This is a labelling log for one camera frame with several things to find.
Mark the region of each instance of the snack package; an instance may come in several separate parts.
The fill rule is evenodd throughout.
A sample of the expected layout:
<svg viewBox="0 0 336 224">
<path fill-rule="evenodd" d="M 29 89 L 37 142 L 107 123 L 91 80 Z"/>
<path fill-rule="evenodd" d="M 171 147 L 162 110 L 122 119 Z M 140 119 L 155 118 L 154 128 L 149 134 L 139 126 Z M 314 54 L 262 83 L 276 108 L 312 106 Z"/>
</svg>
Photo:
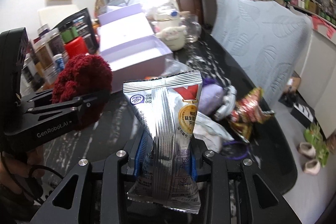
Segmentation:
<svg viewBox="0 0 336 224">
<path fill-rule="evenodd" d="M 139 145 L 145 154 L 142 171 L 129 199 L 198 213 L 201 201 L 191 177 L 189 143 L 201 90 L 199 71 L 124 83 L 123 92 L 145 129 Z"/>
</svg>

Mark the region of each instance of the glass pitcher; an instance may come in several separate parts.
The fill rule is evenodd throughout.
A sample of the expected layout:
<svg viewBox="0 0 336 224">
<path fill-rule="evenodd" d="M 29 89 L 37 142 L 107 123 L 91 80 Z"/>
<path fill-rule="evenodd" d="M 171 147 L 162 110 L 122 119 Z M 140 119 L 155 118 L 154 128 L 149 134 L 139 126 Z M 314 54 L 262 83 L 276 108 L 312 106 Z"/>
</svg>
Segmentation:
<svg viewBox="0 0 336 224">
<path fill-rule="evenodd" d="M 198 23 L 198 16 L 186 14 L 184 17 L 181 17 L 181 23 L 187 27 L 186 42 L 196 42 L 202 32 L 201 25 Z"/>
</svg>

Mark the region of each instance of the black shoe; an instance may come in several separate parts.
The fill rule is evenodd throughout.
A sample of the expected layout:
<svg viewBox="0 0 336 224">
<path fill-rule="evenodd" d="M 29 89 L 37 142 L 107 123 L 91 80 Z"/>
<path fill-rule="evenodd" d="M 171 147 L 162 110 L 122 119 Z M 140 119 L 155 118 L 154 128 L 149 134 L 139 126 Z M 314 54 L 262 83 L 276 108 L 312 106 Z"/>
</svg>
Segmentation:
<svg viewBox="0 0 336 224">
<path fill-rule="evenodd" d="M 15 194 L 1 184 L 0 202 L 12 218 L 21 221 L 30 221 L 40 208 L 39 205 L 34 205 L 34 201 L 28 200 L 23 193 Z"/>
</svg>

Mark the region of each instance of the black robotic device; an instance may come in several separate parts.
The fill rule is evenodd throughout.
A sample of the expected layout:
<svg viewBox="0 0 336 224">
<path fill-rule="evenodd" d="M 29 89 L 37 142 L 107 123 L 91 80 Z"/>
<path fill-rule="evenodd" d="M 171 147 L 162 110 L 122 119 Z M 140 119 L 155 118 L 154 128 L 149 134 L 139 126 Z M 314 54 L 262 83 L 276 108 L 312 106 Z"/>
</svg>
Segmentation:
<svg viewBox="0 0 336 224">
<path fill-rule="evenodd" d="M 0 148 L 26 162 L 27 151 L 70 132 L 80 124 L 87 107 L 106 102 L 109 93 L 101 91 L 50 104 L 51 90 L 21 98 L 20 77 L 28 39 L 24 28 L 0 35 Z M 127 223 L 124 182 L 135 182 L 135 158 L 143 129 L 124 149 L 106 160 L 80 160 L 59 183 L 31 224 L 89 224 L 93 221 L 93 185 L 102 180 L 100 223 Z M 229 180 L 235 182 L 237 223 L 300 224 L 299 218 L 270 180 L 250 159 L 226 160 L 207 150 L 203 141 L 190 142 L 196 182 L 206 182 L 204 223 L 229 224 Z M 41 186 L 28 178 L 28 191 L 41 196 Z"/>
</svg>

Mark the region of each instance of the red pom-pom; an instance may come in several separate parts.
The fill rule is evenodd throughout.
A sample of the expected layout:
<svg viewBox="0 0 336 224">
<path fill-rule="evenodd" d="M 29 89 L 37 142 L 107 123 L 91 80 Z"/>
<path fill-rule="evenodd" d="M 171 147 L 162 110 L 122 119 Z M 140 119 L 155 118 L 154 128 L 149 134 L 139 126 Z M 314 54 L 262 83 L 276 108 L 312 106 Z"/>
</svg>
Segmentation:
<svg viewBox="0 0 336 224">
<path fill-rule="evenodd" d="M 65 69 L 58 75 L 52 92 L 52 103 L 62 103 L 74 97 L 100 90 L 112 91 L 112 71 L 110 65 L 99 55 L 80 54 L 71 58 Z M 82 116 L 85 128 L 99 120 L 104 104 L 87 109 Z"/>
</svg>

